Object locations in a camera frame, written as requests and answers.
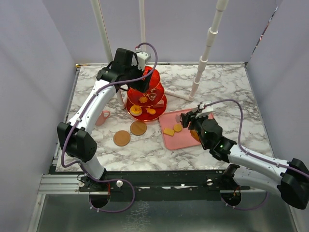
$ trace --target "round cookie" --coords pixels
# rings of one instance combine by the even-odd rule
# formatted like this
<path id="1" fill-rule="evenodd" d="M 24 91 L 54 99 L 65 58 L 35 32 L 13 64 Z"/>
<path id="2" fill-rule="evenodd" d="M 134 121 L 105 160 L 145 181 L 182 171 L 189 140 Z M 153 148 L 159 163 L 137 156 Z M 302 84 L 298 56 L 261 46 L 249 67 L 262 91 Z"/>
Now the round cookie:
<path id="1" fill-rule="evenodd" d="M 175 124 L 174 127 L 173 127 L 174 131 L 175 132 L 181 132 L 183 130 L 183 127 L 181 124 Z"/>
<path id="2" fill-rule="evenodd" d="M 116 132 L 113 140 L 117 146 L 125 146 L 130 142 L 131 136 L 129 132 L 125 130 L 120 130 Z"/>
<path id="3" fill-rule="evenodd" d="M 143 121 L 135 121 L 131 124 L 130 130 L 134 135 L 142 135 L 147 130 L 147 125 Z"/>

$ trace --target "metal floor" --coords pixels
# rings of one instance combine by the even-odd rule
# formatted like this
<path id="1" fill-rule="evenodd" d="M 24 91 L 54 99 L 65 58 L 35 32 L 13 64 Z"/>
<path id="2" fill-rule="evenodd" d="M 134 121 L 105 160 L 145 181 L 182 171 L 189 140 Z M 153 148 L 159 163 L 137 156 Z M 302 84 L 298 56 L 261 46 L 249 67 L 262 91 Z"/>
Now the metal floor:
<path id="1" fill-rule="evenodd" d="M 259 204 L 264 192 L 243 193 L 242 207 Z M 111 203 L 120 209 L 128 203 Z M 257 210 L 239 211 L 223 202 L 135 202 L 125 212 L 97 213 L 88 195 L 47 195 L 39 232 L 294 232 L 289 207 L 277 196 Z"/>

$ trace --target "pink cup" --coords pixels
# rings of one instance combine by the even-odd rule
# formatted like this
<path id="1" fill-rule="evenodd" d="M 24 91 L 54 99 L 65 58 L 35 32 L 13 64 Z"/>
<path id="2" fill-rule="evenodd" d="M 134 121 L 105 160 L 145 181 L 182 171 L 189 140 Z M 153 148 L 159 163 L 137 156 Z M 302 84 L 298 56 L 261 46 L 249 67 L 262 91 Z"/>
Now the pink cup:
<path id="1" fill-rule="evenodd" d="M 96 121 L 96 126 L 101 126 L 106 121 L 106 119 L 109 118 L 109 116 L 111 116 L 111 113 L 108 110 L 102 111 L 101 115 Z"/>

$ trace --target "marble surface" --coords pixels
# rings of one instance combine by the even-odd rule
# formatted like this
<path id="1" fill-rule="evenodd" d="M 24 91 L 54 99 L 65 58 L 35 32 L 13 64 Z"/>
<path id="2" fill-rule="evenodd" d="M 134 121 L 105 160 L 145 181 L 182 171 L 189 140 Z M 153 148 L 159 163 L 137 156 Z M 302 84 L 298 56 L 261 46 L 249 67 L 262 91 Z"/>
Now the marble surface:
<path id="1" fill-rule="evenodd" d="M 103 66 L 82 66 L 70 108 L 71 118 L 81 107 L 95 82 L 97 72 Z M 177 93 L 189 94 L 197 65 L 158 65 L 164 88 Z M 167 111 L 190 109 L 200 101 L 217 101 L 233 98 L 240 102 L 244 111 L 242 144 L 254 151 L 272 156 L 262 120 L 243 65 L 209 65 L 202 75 L 196 98 L 188 102 L 167 95 Z M 100 163 L 110 171 L 198 170 L 223 169 L 228 164 L 217 161 L 201 146 L 168 150 L 165 148 L 158 120 L 147 123 L 147 132 L 142 136 L 131 135 L 127 146 L 119 147 L 113 135 L 119 130 L 130 130 L 134 119 L 126 110 L 120 110 L 114 97 L 104 108 L 111 112 L 110 118 L 95 127 L 92 137 L 98 144 L 96 155 Z M 237 140 L 239 131 L 239 108 L 233 102 L 214 106 L 214 117 L 224 130 L 224 136 Z M 66 156 L 65 163 L 73 161 Z M 60 159 L 57 172 L 81 171 L 78 165 L 63 168 Z"/>

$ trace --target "lavender wall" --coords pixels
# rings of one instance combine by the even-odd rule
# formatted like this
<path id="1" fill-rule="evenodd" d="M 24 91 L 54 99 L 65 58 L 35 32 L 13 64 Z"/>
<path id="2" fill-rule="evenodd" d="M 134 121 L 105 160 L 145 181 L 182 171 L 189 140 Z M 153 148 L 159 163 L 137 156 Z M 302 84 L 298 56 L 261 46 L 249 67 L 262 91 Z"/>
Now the lavender wall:
<path id="1" fill-rule="evenodd" d="M 248 64 L 274 154 L 309 167 L 309 1 L 284 0 Z M 298 211 L 309 228 L 309 207 Z"/>
<path id="2" fill-rule="evenodd" d="M 41 0 L 0 1 L 0 231 L 27 231 L 74 62 Z"/>
<path id="3" fill-rule="evenodd" d="M 106 62 L 89 0 L 43 0 L 74 61 Z M 140 42 L 138 0 L 100 0 L 112 53 Z M 209 61 L 249 61 L 276 0 L 231 0 Z M 215 14 L 215 0 L 145 0 L 146 40 L 159 61 L 198 62 Z"/>

